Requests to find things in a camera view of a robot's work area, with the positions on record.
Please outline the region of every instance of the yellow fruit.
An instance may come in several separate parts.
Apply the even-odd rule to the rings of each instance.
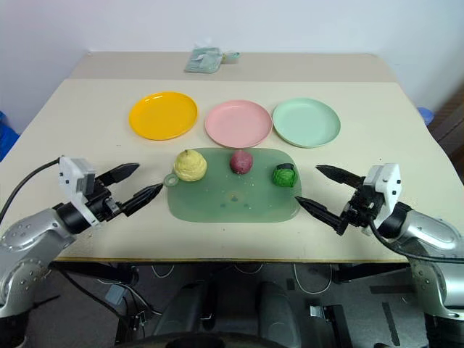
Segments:
[[[184,181],[197,181],[206,174],[207,163],[195,150],[182,151],[174,163],[174,173]]]

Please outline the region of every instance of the floor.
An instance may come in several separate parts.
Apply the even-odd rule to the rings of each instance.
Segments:
[[[257,269],[256,265],[249,267],[242,267],[242,270]],[[163,273],[169,267],[157,266],[156,269]],[[312,331],[314,328],[309,321],[308,304],[343,305],[355,348],[372,348],[378,342],[391,347],[399,345],[414,348],[426,345],[423,314],[417,308],[414,293],[410,291],[408,269],[349,283],[332,283],[327,291],[318,295],[309,295],[299,289],[294,281],[292,264],[265,264],[253,275],[241,273],[233,265],[220,263],[176,265],[167,278],[157,278],[148,265],[139,266],[138,271],[140,280],[135,288],[157,310],[163,310],[183,285],[207,279],[213,274],[226,299],[219,301],[218,308],[230,312],[231,309],[226,307],[232,307],[235,318],[240,319],[233,322],[218,320],[216,325],[220,330],[256,333],[257,325],[249,319],[249,314],[254,312],[256,288],[261,281],[272,281],[289,295],[291,306],[299,318],[303,347],[317,347],[317,339]],[[328,265],[298,265],[297,275],[307,291],[317,292],[326,286],[331,271]],[[73,278],[100,298],[104,298],[110,287],[96,279],[76,275]],[[36,301],[54,295],[60,295],[60,298],[31,313],[28,326],[30,347],[114,346],[117,318],[112,313],[76,290],[58,272],[52,272],[47,281],[43,282]],[[234,298],[239,299],[241,305],[234,304]],[[126,311],[124,302],[116,308],[122,314]],[[388,308],[394,322],[393,330],[389,328],[386,319]],[[146,325],[147,335],[153,331],[156,322],[157,318],[154,318]]]

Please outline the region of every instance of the mint green plate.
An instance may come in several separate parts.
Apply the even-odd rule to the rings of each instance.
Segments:
[[[280,103],[273,113],[274,128],[290,144],[317,147],[330,143],[340,133],[340,119],[324,103],[295,98]]]
[[[179,180],[167,188],[169,210],[176,218],[196,223],[277,223],[298,213],[294,198],[302,193],[298,173],[294,187],[272,182],[276,165],[294,164],[285,152],[247,149],[253,156],[253,167],[247,174],[237,175],[229,167],[234,150],[195,150],[206,159],[207,172],[199,181]]]

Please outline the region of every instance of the pink plate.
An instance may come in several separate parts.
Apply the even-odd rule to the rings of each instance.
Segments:
[[[256,146],[273,129],[273,119],[260,105],[248,100],[230,100],[214,107],[204,123],[216,143],[234,149]]]

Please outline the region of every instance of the white wall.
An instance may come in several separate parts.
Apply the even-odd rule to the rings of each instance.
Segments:
[[[195,41],[212,38],[239,51],[374,53],[417,105],[432,109],[464,78],[463,0],[0,4],[0,105],[17,131],[88,50],[189,51]]]

